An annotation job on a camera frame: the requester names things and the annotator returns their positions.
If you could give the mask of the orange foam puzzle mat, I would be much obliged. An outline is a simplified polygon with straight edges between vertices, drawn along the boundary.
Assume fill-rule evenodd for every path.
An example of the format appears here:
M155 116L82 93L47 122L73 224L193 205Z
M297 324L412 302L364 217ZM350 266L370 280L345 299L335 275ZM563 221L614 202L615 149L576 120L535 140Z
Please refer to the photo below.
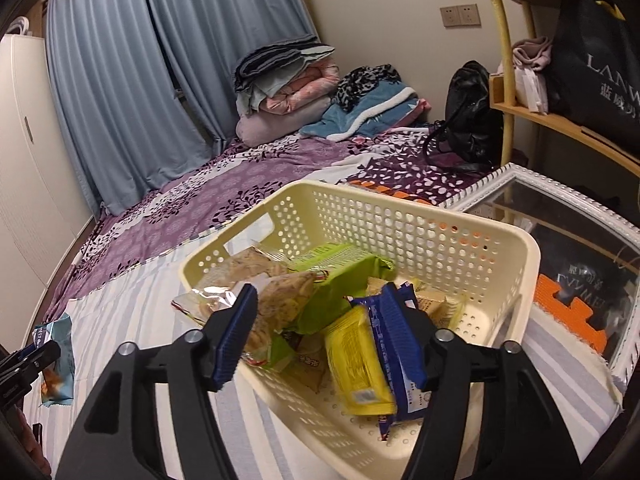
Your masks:
M356 186L356 188L363 188L378 194L434 206L434 203L417 195L394 190L386 185L376 184L373 181L349 179L347 183ZM550 313L582 342L588 344L598 356L603 356L608 343L608 336L606 336L605 330L596 330L588 323L588 320L593 316L593 310L580 298L570 300L568 306L563 304L560 300L560 290L561 286L558 280L552 280L544 273L539 274L535 290L536 304Z

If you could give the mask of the black LANWEI shopping bag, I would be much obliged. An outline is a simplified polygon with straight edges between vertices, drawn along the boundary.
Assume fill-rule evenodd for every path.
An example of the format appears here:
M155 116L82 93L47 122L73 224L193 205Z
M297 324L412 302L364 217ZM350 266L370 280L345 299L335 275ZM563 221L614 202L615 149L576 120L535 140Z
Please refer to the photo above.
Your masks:
M639 59L605 0L561 0L544 76L551 113L620 145L639 139Z

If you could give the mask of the blue white snack packet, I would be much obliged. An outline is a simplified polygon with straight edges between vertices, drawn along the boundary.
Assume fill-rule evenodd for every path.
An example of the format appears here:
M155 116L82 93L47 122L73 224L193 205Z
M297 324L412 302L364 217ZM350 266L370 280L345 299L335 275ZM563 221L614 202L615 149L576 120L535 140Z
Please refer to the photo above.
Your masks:
M393 330L383 318L385 304L382 292L369 297L349 298L348 301L352 307L367 308L378 360L394 396L396 413L378 416L381 439L387 441L393 426L424 416L431 395L422 392L404 370L409 359L392 344Z

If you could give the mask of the pink folded clothes on shelf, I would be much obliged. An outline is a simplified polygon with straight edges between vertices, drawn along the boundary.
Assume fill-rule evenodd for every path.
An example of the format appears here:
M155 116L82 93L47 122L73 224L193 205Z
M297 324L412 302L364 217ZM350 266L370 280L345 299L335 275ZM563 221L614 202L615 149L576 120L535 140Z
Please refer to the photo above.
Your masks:
M542 71L551 61L551 49L552 41L546 36L523 39L512 46L515 95L532 113L547 115L549 111Z

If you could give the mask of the stack of folded quilts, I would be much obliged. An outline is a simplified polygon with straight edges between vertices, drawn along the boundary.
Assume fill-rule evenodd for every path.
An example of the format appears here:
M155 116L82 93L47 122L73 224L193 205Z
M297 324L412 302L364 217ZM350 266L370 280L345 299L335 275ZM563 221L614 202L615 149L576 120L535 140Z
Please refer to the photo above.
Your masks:
M334 47L307 35L265 44L234 71L236 136L250 148L316 122L340 81Z

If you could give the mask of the yellow snack packet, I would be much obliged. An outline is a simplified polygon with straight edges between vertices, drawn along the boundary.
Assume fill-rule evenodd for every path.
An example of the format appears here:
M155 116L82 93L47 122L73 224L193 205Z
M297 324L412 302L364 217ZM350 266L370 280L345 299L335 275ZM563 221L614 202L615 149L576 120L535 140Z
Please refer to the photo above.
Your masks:
M346 412L356 416L396 413L365 306L351 308L323 331L329 370Z

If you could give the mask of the white wardrobe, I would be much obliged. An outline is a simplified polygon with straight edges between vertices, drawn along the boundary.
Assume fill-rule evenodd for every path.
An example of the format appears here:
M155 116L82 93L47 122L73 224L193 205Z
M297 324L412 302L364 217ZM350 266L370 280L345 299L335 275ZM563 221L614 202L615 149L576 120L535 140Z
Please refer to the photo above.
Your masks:
M44 40L1 39L1 344L24 346L60 263L89 224L56 114Z

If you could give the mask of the clear bag of biscuits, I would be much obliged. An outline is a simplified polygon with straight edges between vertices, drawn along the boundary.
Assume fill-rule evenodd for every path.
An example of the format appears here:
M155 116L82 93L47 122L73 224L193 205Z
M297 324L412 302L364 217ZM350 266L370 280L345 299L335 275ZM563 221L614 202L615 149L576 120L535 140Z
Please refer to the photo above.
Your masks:
M257 315L243 350L254 366L280 361L274 340L293 325L328 274L295 271L283 259L249 247L209 269L196 285L171 305L203 326L210 316L228 309L250 285L257 292Z

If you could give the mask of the wall power sockets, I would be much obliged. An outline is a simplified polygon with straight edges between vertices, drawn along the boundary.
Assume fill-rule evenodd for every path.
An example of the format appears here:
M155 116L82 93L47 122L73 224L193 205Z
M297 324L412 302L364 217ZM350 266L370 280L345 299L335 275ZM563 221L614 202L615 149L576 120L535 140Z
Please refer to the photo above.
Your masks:
M480 12L475 3L461 6L443 6L439 9L445 28L480 27Z

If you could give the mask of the wooden bamboo shelf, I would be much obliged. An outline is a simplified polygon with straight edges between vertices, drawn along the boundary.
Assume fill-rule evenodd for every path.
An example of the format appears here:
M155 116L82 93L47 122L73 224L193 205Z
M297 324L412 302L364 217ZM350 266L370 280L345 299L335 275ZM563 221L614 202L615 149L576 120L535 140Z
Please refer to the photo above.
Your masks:
M639 49L614 0L512 0L560 11L552 37L512 41L506 0L491 0L501 63L489 79L490 105L504 115L502 159L523 118L639 172Z

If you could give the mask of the striped white blue sheet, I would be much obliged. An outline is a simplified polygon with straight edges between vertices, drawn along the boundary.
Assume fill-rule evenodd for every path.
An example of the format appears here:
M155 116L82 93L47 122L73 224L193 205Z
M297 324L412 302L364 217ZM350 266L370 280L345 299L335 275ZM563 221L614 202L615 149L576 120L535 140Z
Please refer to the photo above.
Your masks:
M29 422L43 426L43 453L51 465L60 461L64 444L86 397L111 359L117 346L132 340L141 348L162 346L191 328L191 321L171 307L182 293L179 269L183 261L207 240L191 240L165 255L138 264L118 278L72 299L66 312L72 319L75 357L74 398L68 405L41 403L40 391L26 396L24 412ZM534 307L523 347L535 363L562 413L580 458L587 457L622 408L604 362L561 324ZM406 460L421 428L412 420L393 427L381 440L375 420L350 417L329 393L320 394L316 413L284 385L285 411L298 422L329 440L357 471L373 479L397 479L390 468L394 460ZM212 408L233 465L242 479L339 479L324 456L317 456L285 426L242 375L214 394Z

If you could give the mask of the blue grey curtain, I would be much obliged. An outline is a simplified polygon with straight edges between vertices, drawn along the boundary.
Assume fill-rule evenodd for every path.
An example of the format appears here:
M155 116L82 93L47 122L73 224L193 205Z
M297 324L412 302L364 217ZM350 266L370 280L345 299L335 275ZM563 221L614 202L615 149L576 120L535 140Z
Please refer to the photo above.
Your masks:
M235 67L313 31L304 0L49 0L53 102L91 212L122 214L219 155Z

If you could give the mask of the purple floral bedspread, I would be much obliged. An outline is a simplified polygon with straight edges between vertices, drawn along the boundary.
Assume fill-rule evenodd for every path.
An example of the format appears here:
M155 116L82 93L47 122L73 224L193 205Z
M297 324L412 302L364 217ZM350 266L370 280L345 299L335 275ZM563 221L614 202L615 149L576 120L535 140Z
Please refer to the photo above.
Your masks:
M104 214L47 300L52 321L132 266L217 229L291 182L382 186L409 200L439 205L480 180L427 163L422 129L354 136L333 143L289 134L258 148L235 143L201 168L166 184L119 216Z

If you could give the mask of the white framed mirror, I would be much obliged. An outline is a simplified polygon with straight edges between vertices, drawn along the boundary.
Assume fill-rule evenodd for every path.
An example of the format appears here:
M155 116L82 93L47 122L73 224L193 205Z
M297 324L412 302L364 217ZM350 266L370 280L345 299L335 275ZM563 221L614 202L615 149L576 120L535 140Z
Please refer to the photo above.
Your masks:
M564 306L582 300L586 326L606 337L601 356L626 389L639 365L639 229L596 200L515 164L442 202L519 226L541 251L540 273Z

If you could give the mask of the green seaweed snack packet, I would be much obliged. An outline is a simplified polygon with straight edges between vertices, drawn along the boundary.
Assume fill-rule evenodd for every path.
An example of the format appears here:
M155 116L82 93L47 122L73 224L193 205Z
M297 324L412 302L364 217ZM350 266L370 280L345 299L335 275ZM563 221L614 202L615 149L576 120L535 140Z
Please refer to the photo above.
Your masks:
M293 334L308 336L321 332L350 309L347 296L367 295L369 278L393 281L396 266L392 260L352 244L326 243L288 260L295 272L312 272L320 278L314 283L310 299L299 315L280 333L275 333L265 368L283 370L294 358L288 340Z

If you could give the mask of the black backpack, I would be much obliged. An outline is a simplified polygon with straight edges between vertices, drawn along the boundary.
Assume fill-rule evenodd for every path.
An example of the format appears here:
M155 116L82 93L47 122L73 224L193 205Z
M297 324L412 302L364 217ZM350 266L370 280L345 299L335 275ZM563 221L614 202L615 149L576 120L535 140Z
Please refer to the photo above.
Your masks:
M422 146L425 161L459 174L480 174L500 165L502 144L503 114L490 105L488 70L468 61L450 80L445 118Z

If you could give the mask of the light blue snack packet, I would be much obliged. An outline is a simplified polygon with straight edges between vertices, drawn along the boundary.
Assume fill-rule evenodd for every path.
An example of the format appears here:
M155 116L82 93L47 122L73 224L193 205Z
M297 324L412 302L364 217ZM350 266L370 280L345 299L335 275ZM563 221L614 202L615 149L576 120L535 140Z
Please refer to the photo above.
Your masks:
M38 325L32 332L37 348L50 346L56 358L42 371L41 402L52 405L70 405L74 400L75 358L72 341L73 322L68 314L56 321Z

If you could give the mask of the cream perforated plastic basket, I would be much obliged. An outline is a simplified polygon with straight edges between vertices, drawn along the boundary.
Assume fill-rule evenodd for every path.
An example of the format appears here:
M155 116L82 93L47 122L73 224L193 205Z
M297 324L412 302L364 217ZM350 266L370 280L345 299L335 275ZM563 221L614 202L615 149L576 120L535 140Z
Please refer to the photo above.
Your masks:
M346 185L297 181L216 232L184 260L192 288L224 260L254 244L288 259L326 243L346 243L392 262L400 278L461 299L454 332L492 346L500 333L523 340L534 300L540 250L533 237L498 221ZM376 422L345 412L336 390L318 391L287 372L240 363L238 373L307 448L346 479L398 479L420 422L404 422L388 441Z

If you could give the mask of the blue folded blanket pile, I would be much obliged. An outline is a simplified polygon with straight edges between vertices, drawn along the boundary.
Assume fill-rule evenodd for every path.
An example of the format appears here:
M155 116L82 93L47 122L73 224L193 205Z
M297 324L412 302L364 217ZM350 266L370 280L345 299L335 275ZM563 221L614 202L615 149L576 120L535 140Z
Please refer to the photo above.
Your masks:
M361 66L338 83L332 104L318 122L298 130L342 142L352 136L373 138L396 127L411 125L431 105L407 86L393 65Z

